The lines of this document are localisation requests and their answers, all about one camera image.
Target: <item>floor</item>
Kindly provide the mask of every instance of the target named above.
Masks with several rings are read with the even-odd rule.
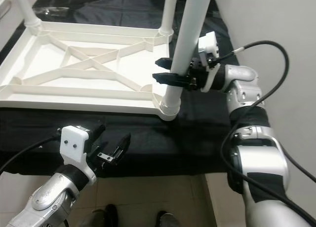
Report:
[[[21,211],[28,196],[47,179],[7,173],[0,177],[0,227]],[[83,190],[68,221],[76,227],[82,217],[112,203],[118,208],[119,227],[154,227],[160,210],[173,213],[182,227],[213,227],[205,185],[204,175],[98,179]]]

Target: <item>black cable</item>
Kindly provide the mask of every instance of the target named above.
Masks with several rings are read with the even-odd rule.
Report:
[[[65,227],[69,227],[69,223],[68,223],[67,219],[64,220],[64,225],[65,225]]]
[[[316,177],[313,176],[310,172],[308,172],[306,169],[304,169],[298,162],[291,157],[291,155],[286,151],[286,149],[281,145],[282,151],[285,155],[285,157],[297,168],[299,169],[303,174],[305,174],[307,177],[309,177],[314,183],[316,183]]]
[[[257,188],[261,189],[262,191],[268,193],[269,195],[273,196],[274,198],[276,198],[277,200],[282,201],[284,204],[286,204],[290,209],[292,209],[293,211],[295,211],[298,215],[300,215],[307,223],[309,223],[311,226],[316,227],[316,220],[310,215],[308,214],[305,210],[303,210],[300,206],[298,206],[296,203],[294,203],[293,201],[291,201],[290,199],[283,197],[281,195],[279,195],[278,193],[274,192],[273,190],[267,188],[266,186],[264,186],[263,184],[261,184],[260,182],[244,175],[242,172],[240,172],[239,170],[237,170],[235,167],[233,167],[230,162],[226,159],[225,155],[224,155],[224,147],[225,144],[227,143],[227,141],[229,140],[229,138],[233,135],[233,133],[235,132],[235,130],[237,129],[238,124],[240,123],[241,119],[251,110],[253,109],[255,106],[257,106],[258,104],[262,103],[264,100],[266,100],[269,96],[271,96],[285,81],[288,71],[289,71],[289,58],[288,55],[285,51],[285,49],[278,43],[273,42],[273,41],[269,41],[269,40],[263,40],[263,41],[257,41],[254,43],[250,43],[245,45],[243,48],[244,49],[248,49],[257,45],[262,45],[262,44],[268,44],[268,45],[272,45],[275,46],[276,48],[278,48],[285,59],[285,68],[284,68],[284,72],[283,75],[281,77],[281,79],[279,80],[279,82],[267,93],[265,94],[263,97],[261,97],[259,100],[257,100],[256,102],[254,102],[251,106],[249,106],[245,112],[238,118],[238,120],[235,122],[235,124],[233,124],[231,130],[228,132],[228,134],[226,135],[226,137],[224,138],[222,144],[221,144],[221,148],[220,148],[220,156],[221,159],[223,160],[225,166],[231,170],[235,175],[241,177],[243,180],[245,180],[246,182],[256,186]],[[221,60],[226,59],[232,55],[234,55],[235,53],[230,53],[228,55],[225,55],[224,57],[221,58]]]
[[[38,148],[39,146],[42,146],[44,144],[46,144],[47,142],[51,142],[51,141],[55,141],[57,140],[58,136],[51,136],[49,138],[46,138],[44,140],[41,140],[37,143],[34,143],[28,147],[26,147],[25,149],[21,150],[19,153],[15,154],[13,157],[11,157],[3,166],[1,166],[0,168],[0,176],[1,174],[4,172],[5,168],[13,161],[15,160],[17,157],[19,157],[20,155],[23,155],[24,153],[31,151],[35,148]]]

